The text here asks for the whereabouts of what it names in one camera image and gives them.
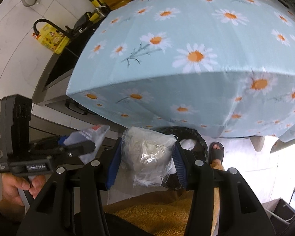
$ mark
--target round metal bolt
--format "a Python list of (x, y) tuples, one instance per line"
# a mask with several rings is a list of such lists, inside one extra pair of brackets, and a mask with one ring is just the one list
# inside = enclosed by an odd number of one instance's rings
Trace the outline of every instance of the round metal bolt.
[(97, 166), (100, 165), (100, 161), (99, 161), (99, 160), (94, 160), (94, 161), (92, 161), (90, 164), (91, 164), (91, 166), (93, 166), (93, 167), (97, 167)]
[(202, 160), (196, 160), (196, 161), (194, 161), (194, 163), (195, 163), (195, 165), (197, 165), (199, 167), (203, 166), (203, 164), (204, 164)]
[(237, 174), (237, 169), (236, 168), (230, 168), (229, 172), (231, 172), (233, 175)]
[(64, 168), (64, 167), (59, 167), (59, 168), (57, 168), (57, 170), (56, 170), (56, 172), (57, 172), (58, 174), (62, 174), (64, 171), (65, 171), (65, 168)]

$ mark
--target faucet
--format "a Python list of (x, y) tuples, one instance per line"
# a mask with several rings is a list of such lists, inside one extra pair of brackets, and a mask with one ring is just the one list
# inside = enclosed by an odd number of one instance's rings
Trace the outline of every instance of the faucet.
[(44, 19), (44, 18), (41, 18), (39, 20), (36, 20), (34, 25), (33, 25), (33, 29), (34, 29), (34, 32), (36, 35), (39, 35), (39, 31), (37, 30), (37, 23), (39, 22), (46, 22), (48, 24), (50, 24), (51, 26), (53, 26), (54, 28), (56, 28), (58, 31), (62, 32), (64, 34), (64, 36), (68, 37), (69, 39), (72, 39), (74, 36), (68, 32), (65, 32), (64, 30), (62, 30), (60, 27), (58, 27), (57, 25), (55, 25), (54, 23), (52, 23), (51, 21), (47, 20), (47, 19)]

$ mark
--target hand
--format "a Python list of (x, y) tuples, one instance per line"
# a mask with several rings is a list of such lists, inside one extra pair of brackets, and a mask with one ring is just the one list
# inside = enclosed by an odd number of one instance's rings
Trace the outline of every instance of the hand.
[(14, 176), (11, 173), (4, 173), (2, 174), (2, 199), (12, 204), (24, 206), (18, 194), (18, 189), (29, 190), (35, 199), (45, 183), (46, 179), (44, 175), (36, 176), (31, 186), (24, 178)]

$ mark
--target foot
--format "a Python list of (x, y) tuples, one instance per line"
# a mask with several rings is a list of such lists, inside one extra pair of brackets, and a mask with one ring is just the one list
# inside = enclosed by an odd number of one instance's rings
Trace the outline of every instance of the foot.
[(222, 164), (224, 158), (224, 147), (219, 142), (213, 142), (210, 144), (208, 153), (208, 163), (217, 162)]

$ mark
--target tablecloth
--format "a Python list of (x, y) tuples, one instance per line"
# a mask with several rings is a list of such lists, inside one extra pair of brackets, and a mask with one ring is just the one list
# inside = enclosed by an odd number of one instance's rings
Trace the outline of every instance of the tablecloth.
[(277, 0), (136, 0), (84, 48), (67, 95), (125, 127), (295, 138), (295, 11)]

